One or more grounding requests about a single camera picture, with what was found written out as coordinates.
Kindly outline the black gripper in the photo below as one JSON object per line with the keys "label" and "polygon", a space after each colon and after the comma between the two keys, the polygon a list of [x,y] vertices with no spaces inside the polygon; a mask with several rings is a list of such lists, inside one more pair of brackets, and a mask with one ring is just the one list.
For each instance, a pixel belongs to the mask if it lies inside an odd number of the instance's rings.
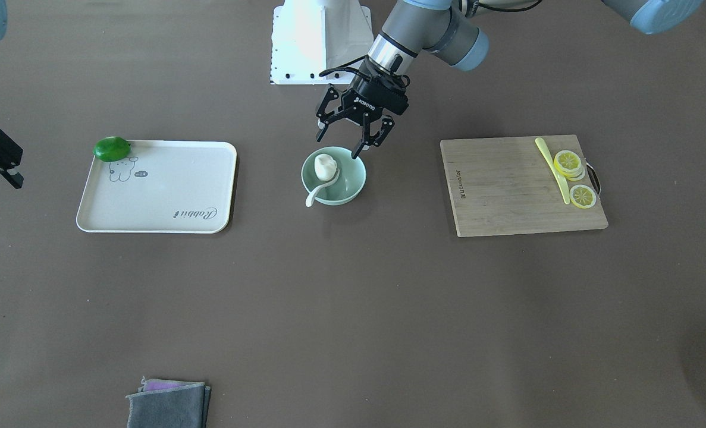
{"label": "black gripper", "polygon": [[410,77],[378,72],[367,75],[360,70],[350,70],[350,73],[354,75],[353,80],[342,95],[334,85],[327,86],[316,110],[316,141],[322,141],[329,125],[339,120],[341,114],[342,118],[362,126],[362,137],[351,155],[351,158],[355,159],[369,146],[379,147],[393,129],[394,119],[382,117],[379,131],[374,135],[370,134],[370,125],[380,119],[383,111],[396,115],[402,115],[406,111],[406,89],[410,84]]}

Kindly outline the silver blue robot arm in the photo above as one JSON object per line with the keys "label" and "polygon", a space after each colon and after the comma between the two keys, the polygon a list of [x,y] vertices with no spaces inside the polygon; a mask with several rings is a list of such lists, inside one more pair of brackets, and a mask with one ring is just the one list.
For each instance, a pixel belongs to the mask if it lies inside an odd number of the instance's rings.
{"label": "silver blue robot arm", "polygon": [[[546,1],[0,1],[0,178],[62,161],[143,120],[183,124],[176,103],[246,102],[261,84],[353,90],[403,112],[417,59],[458,78],[491,54],[479,17]],[[174,106],[168,108],[170,101]]]}

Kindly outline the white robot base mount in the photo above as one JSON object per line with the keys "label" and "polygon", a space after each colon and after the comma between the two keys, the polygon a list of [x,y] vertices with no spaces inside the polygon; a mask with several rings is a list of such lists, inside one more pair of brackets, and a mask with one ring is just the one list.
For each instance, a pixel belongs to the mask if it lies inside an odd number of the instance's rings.
{"label": "white robot base mount", "polygon": [[273,10],[269,83],[348,85],[353,74],[332,71],[374,43],[371,11],[358,1],[285,1]]}

